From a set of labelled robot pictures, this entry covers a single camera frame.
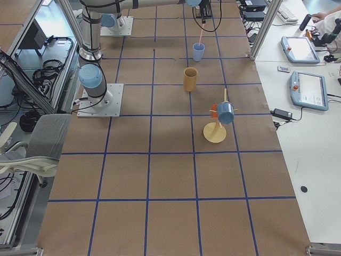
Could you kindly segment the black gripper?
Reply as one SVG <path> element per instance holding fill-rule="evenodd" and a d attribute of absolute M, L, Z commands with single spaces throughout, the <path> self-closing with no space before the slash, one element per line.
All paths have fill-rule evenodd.
<path fill-rule="evenodd" d="M 200 19 L 205 23 L 207 19 L 212 17 L 212 7 L 210 0 L 202 0 L 199 5 L 195 7 L 195 18 Z"/>

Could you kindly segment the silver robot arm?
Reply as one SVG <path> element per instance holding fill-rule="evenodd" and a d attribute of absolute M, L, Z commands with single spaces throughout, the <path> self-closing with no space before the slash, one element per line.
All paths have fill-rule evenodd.
<path fill-rule="evenodd" d="M 102 58 L 100 50 L 102 27 L 119 30 L 120 23 L 125 25 L 122 10 L 185 3 L 192 8 L 194 18 L 201 19 L 202 23 L 212 17 L 210 1 L 80 1 L 80 3 L 84 24 L 79 54 L 86 63 L 98 63 Z"/>

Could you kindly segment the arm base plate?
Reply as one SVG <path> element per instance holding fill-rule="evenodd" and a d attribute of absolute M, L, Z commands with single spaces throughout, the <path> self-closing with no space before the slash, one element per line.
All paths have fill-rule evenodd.
<path fill-rule="evenodd" d="M 132 34 L 133 16 L 121 16 L 112 27 L 101 27 L 101 37 L 124 37 Z"/>
<path fill-rule="evenodd" d="M 80 102 L 77 116 L 80 118 L 96 118 L 96 117 L 119 117 L 121 110 L 121 102 L 123 97 L 123 83 L 107 84 L 107 92 L 104 98 L 91 98 L 83 89 L 82 97 L 87 99 Z"/>

